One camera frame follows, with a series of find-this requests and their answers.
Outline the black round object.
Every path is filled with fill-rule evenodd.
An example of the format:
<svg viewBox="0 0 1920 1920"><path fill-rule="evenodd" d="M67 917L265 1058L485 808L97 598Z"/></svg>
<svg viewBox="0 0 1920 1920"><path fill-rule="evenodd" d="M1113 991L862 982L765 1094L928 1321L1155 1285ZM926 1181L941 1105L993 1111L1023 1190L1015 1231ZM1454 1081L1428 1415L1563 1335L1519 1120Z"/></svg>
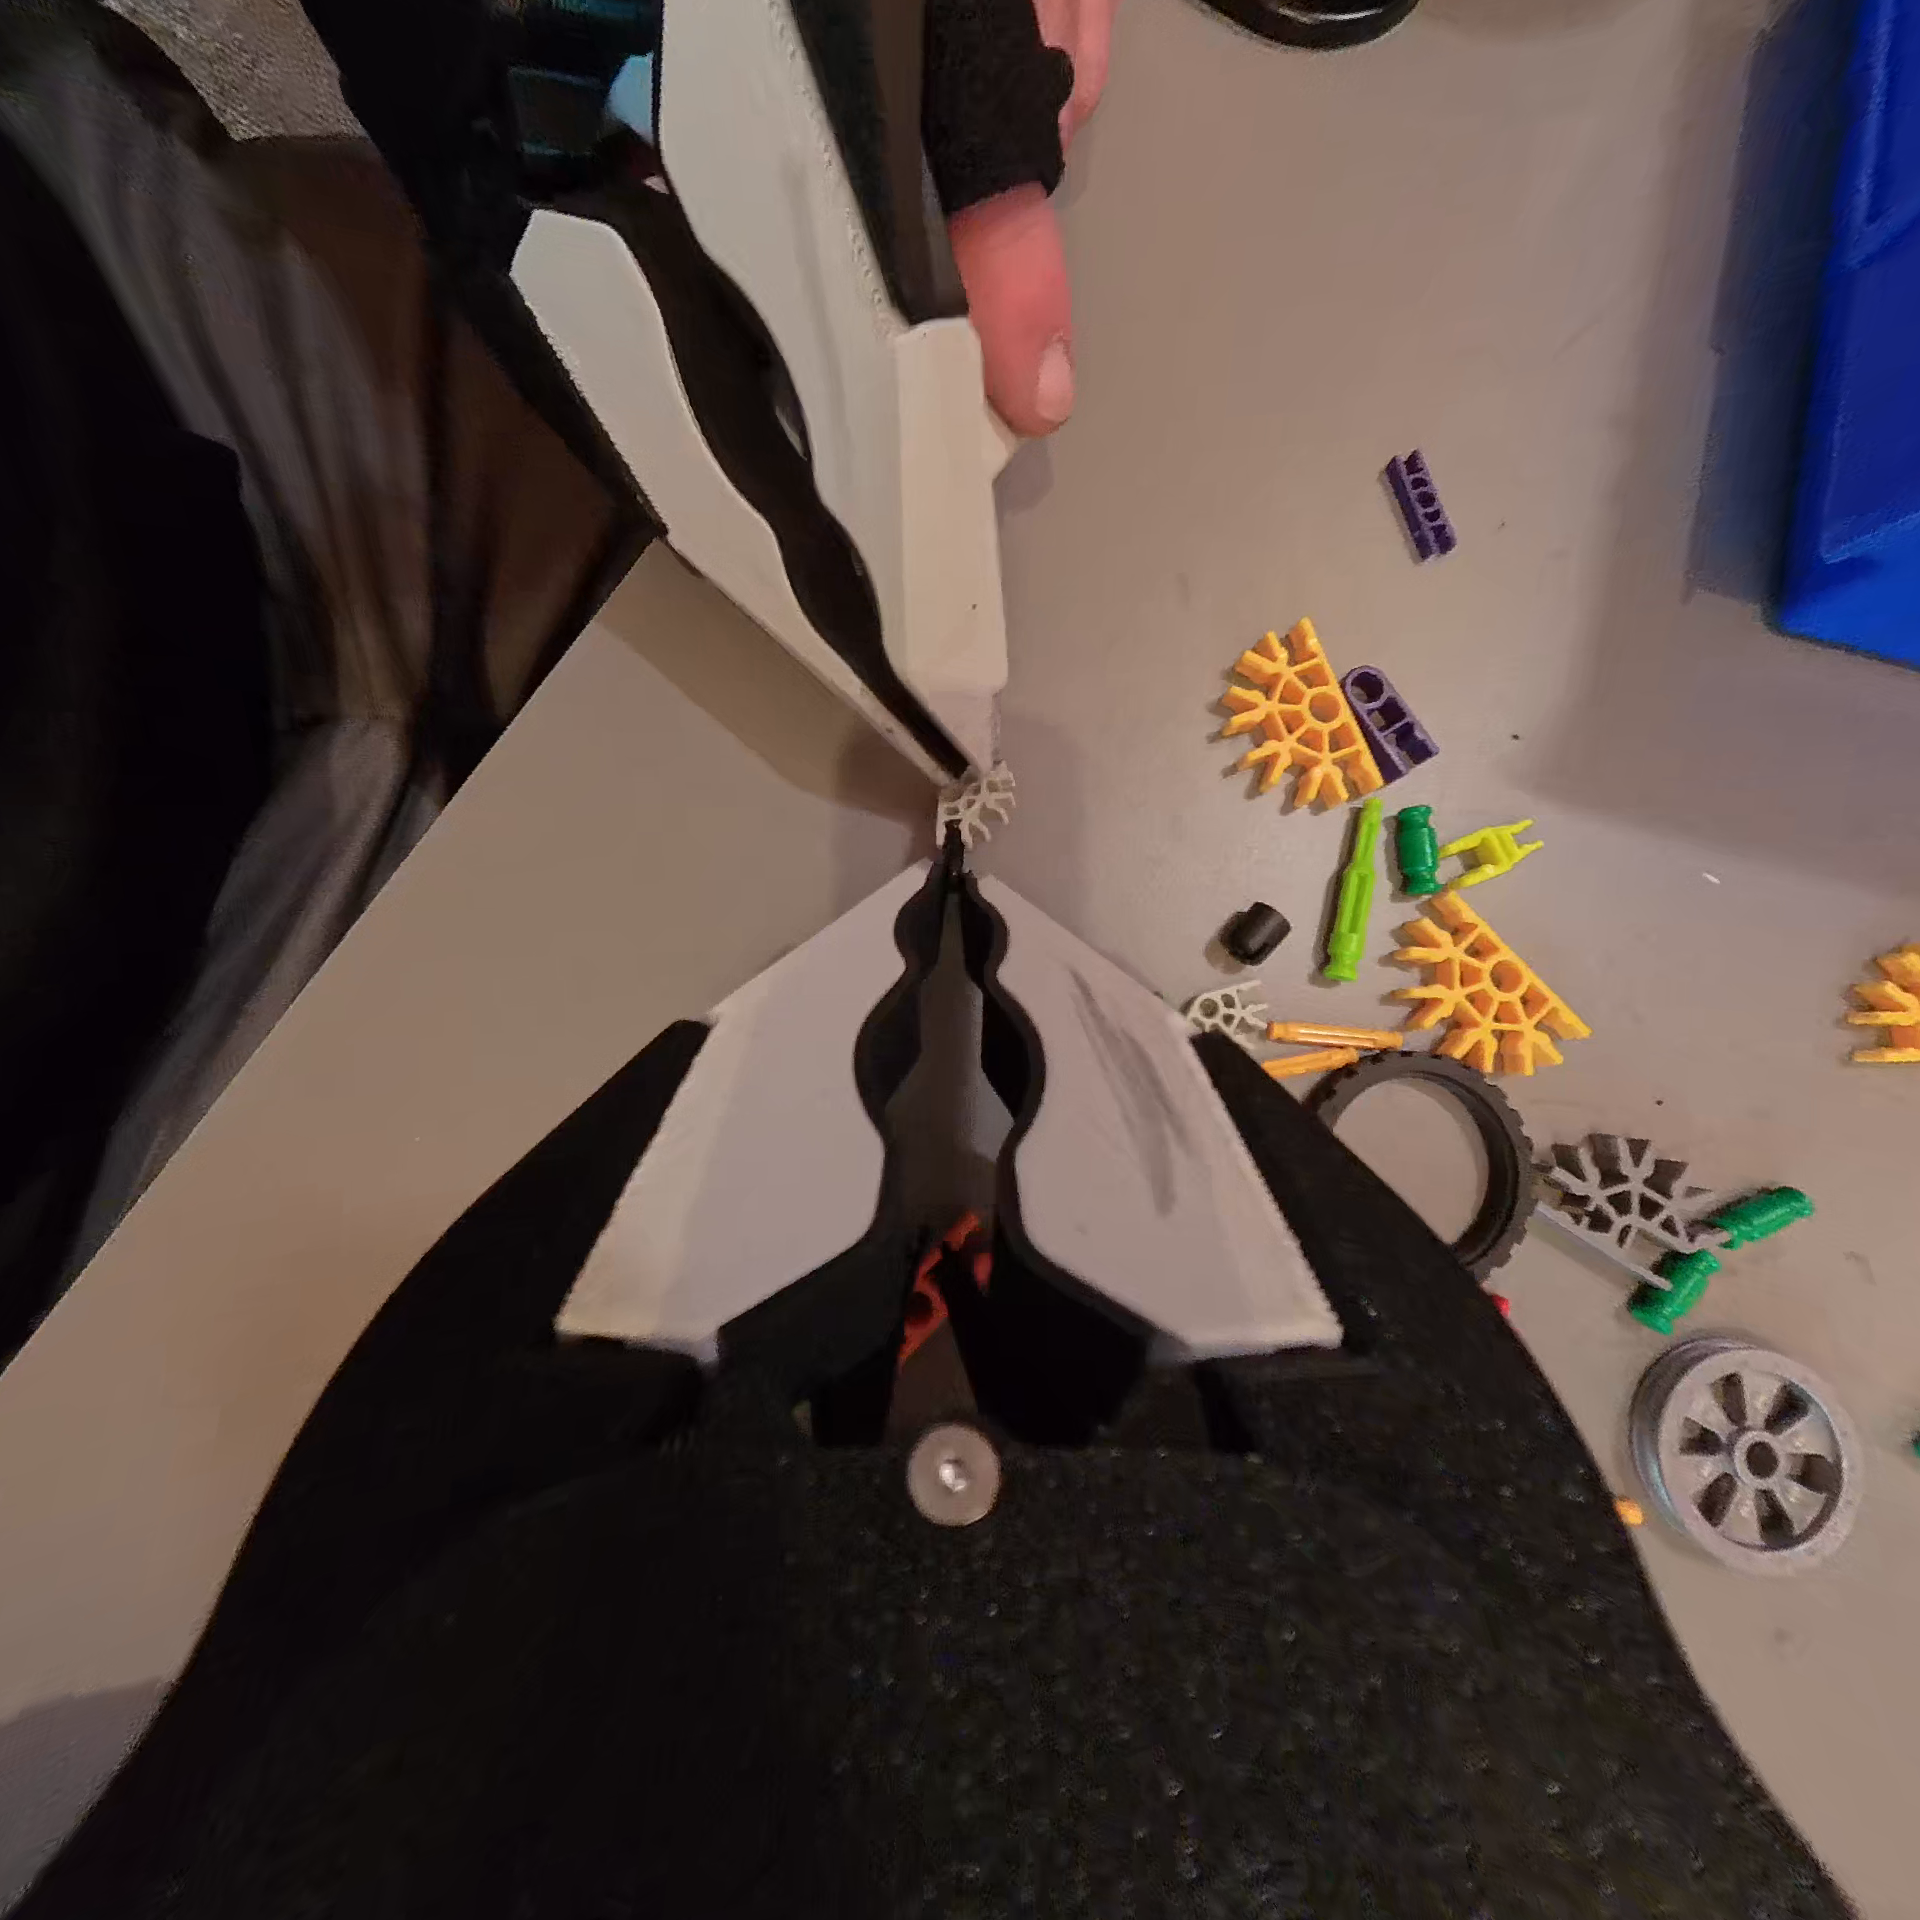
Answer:
<svg viewBox="0 0 1920 1920"><path fill-rule="evenodd" d="M1198 1L1237 32L1279 47L1329 55L1392 33L1420 1Z"/></svg>

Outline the lime clip connector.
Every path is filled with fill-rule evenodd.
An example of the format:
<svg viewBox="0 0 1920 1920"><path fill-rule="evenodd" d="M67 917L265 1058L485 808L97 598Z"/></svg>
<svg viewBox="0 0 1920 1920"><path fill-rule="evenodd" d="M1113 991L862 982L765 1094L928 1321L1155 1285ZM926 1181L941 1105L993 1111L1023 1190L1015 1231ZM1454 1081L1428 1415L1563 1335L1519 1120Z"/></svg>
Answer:
<svg viewBox="0 0 1920 1920"><path fill-rule="evenodd" d="M1443 844L1438 849L1439 858L1456 863L1456 873L1447 880L1447 886L1465 890L1509 874L1523 858L1544 845L1543 838L1529 836L1531 826L1531 818L1495 822Z"/></svg>

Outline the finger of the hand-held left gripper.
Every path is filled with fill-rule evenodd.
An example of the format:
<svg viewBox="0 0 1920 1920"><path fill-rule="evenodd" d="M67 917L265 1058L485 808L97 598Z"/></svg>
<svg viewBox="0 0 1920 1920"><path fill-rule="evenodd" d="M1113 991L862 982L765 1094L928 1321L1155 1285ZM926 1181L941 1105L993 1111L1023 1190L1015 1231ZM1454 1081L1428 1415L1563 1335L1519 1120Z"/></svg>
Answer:
<svg viewBox="0 0 1920 1920"><path fill-rule="evenodd" d="M782 353L671 184L537 210L511 284L676 557L928 778L964 776L879 655L876 590L816 495Z"/></svg>
<svg viewBox="0 0 1920 1920"><path fill-rule="evenodd" d="M887 289L789 4L663 4L655 129L699 252L782 353L883 660L960 772L988 775L1008 676L993 481L1015 433L971 321L912 320Z"/></svg>

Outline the person's grey trousers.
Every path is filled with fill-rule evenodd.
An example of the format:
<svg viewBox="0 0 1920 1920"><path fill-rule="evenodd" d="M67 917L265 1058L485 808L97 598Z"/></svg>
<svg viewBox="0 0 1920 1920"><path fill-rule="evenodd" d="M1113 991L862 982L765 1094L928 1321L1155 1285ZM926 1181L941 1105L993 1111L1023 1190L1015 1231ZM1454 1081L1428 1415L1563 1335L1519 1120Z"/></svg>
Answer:
<svg viewBox="0 0 1920 1920"><path fill-rule="evenodd" d="M273 98L344 56L304 39L300 4L257 10L4 4L4 142L181 423L237 464L271 703L268 793L39 1322L630 554L633 522L500 361L387 158L341 129L347 108Z"/></svg>

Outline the orange connector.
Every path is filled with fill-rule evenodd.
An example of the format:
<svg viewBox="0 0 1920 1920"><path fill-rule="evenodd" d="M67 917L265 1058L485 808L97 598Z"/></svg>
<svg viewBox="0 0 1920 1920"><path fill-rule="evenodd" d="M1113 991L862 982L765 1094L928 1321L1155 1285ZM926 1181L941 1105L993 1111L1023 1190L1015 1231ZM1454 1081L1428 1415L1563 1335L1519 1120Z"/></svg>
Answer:
<svg viewBox="0 0 1920 1920"><path fill-rule="evenodd" d="M992 1237L976 1210L960 1213L923 1246L904 1295L897 1370L949 1322L949 1286L976 1293L992 1286Z"/></svg>

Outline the purple connector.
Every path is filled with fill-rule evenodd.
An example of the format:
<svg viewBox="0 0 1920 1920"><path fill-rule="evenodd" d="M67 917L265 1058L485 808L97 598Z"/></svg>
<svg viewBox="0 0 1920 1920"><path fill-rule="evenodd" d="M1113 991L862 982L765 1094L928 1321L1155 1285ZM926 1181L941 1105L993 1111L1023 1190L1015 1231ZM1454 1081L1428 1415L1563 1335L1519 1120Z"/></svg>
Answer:
<svg viewBox="0 0 1920 1920"><path fill-rule="evenodd" d="M1392 454L1382 469L1408 546L1416 562L1447 557L1456 551L1456 528L1433 481L1433 470L1420 448Z"/></svg>
<svg viewBox="0 0 1920 1920"><path fill-rule="evenodd" d="M1339 686L1382 784L1401 781L1436 759L1433 735L1380 668L1361 663Z"/></svg>

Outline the dark grey fan connector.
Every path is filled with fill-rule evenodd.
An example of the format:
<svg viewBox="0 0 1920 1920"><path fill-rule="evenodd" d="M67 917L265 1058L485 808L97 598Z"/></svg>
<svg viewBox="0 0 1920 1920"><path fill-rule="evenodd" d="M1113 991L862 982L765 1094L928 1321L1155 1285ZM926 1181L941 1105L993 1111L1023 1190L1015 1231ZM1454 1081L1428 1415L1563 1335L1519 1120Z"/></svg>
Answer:
<svg viewBox="0 0 1920 1920"><path fill-rule="evenodd" d="M1592 1134L1553 1142L1533 1167L1535 1223L1638 1285L1669 1288L1665 1265L1711 1239L1718 1194L1649 1140Z"/></svg>

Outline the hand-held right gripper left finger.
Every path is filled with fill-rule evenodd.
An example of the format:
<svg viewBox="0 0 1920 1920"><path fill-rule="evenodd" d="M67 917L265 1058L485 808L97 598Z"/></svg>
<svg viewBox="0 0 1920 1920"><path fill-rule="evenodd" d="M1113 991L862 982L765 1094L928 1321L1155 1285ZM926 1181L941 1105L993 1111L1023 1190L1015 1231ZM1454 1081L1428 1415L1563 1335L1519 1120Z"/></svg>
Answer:
<svg viewBox="0 0 1920 1920"><path fill-rule="evenodd" d="M895 1356L912 1254L887 1105L921 1055L947 870L912 863L704 1017L556 1333L806 1404Z"/></svg>

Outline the yellow fan connector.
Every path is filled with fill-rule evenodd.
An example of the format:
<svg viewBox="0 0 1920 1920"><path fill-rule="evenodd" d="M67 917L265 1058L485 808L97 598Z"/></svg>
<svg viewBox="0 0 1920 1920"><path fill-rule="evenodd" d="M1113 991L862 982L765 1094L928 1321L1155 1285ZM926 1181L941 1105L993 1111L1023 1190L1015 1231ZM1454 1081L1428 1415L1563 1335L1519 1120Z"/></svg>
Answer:
<svg viewBox="0 0 1920 1920"><path fill-rule="evenodd" d="M1285 808L1341 808L1385 791L1375 749L1308 614L1239 653L1216 709L1219 735L1240 744L1235 770L1254 793L1279 793Z"/></svg>
<svg viewBox="0 0 1920 1920"><path fill-rule="evenodd" d="M1861 1034L1852 1064L1917 1064L1917 943L1876 954L1875 973L1852 984L1841 1022Z"/></svg>
<svg viewBox="0 0 1920 1920"><path fill-rule="evenodd" d="M1416 976L1389 996L1404 1008L1401 1031L1433 1034L1433 1052L1454 1064L1531 1077L1561 1064L1563 1045L1592 1034L1457 894L1399 925L1389 964Z"/></svg>

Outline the blue plastic bin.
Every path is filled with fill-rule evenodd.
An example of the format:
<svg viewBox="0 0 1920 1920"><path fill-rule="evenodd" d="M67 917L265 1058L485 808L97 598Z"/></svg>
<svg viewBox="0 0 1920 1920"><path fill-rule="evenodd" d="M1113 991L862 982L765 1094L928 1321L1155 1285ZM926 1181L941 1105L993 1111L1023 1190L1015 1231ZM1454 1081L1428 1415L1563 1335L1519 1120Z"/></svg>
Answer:
<svg viewBox="0 0 1920 1920"><path fill-rule="evenodd" d="M1917 664L1917 4L1862 1L1777 624Z"/></svg>

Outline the person's black top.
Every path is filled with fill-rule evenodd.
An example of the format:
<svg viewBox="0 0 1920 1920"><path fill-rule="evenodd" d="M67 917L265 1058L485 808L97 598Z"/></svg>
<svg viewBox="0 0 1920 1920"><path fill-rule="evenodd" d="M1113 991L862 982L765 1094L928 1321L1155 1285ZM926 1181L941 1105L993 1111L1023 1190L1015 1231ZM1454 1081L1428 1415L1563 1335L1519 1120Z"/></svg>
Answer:
<svg viewBox="0 0 1920 1920"><path fill-rule="evenodd" d="M1 167L1 1348L271 775L256 542L53 189Z"/></svg>

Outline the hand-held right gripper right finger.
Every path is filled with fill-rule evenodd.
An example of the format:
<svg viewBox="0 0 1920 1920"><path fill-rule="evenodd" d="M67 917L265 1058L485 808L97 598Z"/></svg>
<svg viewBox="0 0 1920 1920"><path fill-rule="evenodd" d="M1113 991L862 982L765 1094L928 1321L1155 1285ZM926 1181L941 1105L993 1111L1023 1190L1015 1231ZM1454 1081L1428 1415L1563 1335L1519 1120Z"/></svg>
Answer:
<svg viewBox="0 0 1920 1920"><path fill-rule="evenodd" d="M993 877L964 877L964 958L1011 1117L964 1318L990 1420L1079 1447L1151 1375L1334 1352L1337 1311L1188 1022Z"/></svg>

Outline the black rubber tyre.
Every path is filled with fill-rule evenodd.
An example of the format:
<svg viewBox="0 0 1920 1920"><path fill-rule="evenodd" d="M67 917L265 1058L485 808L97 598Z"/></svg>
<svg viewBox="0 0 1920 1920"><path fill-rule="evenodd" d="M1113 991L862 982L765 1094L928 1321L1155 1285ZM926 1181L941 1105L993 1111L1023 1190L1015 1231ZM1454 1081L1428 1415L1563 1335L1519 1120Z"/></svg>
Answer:
<svg viewBox="0 0 1920 1920"><path fill-rule="evenodd" d="M1337 1117L1364 1094L1397 1084L1420 1084L1448 1096L1478 1137L1483 1158L1480 1197L1468 1229L1454 1239L1452 1253L1485 1286L1497 1269L1512 1257L1535 1209L1533 1146L1523 1114L1485 1072L1445 1054L1395 1048L1371 1052L1356 1062L1334 1068L1305 1096L1305 1105L1327 1129L1334 1129Z"/></svg>

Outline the lime green rod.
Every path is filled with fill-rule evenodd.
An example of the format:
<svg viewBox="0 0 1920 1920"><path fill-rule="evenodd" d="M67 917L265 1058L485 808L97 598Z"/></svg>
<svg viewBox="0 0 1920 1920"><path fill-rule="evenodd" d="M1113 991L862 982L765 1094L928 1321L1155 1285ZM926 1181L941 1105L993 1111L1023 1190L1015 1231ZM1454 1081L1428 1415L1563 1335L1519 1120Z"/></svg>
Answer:
<svg viewBox="0 0 1920 1920"><path fill-rule="evenodd" d="M1380 830L1380 797L1364 797L1358 805L1347 833L1324 949L1324 977L1341 984L1358 977L1360 962L1369 946Z"/></svg>

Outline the person's left hand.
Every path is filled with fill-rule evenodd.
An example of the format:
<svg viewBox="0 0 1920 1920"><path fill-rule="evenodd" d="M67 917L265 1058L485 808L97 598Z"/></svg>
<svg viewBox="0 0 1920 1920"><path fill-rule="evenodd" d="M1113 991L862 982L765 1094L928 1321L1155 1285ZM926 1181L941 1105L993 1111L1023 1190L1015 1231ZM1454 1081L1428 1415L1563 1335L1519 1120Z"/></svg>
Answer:
<svg viewBox="0 0 1920 1920"><path fill-rule="evenodd" d="M1053 158L1088 122L1111 70L1116 1L1035 1L1035 40L1072 66ZM950 256L980 344L983 390L1020 436L1059 430L1073 406L1065 240L1035 159L1003 165L1003 184L949 215Z"/></svg>

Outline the grey wheel hub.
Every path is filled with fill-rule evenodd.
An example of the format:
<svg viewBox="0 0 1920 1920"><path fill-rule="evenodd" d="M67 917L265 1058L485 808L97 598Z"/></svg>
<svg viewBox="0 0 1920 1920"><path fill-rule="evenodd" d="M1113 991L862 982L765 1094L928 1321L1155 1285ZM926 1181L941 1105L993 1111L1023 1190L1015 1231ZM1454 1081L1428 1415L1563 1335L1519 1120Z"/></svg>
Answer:
<svg viewBox="0 0 1920 1920"><path fill-rule="evenodd" d="M1865 1447L1833 1388L1735 1335L1678 1338L1648 1364L1624 1450L1671 1528L1752 1576L1824 1567L1865 1494Z"/></svg>

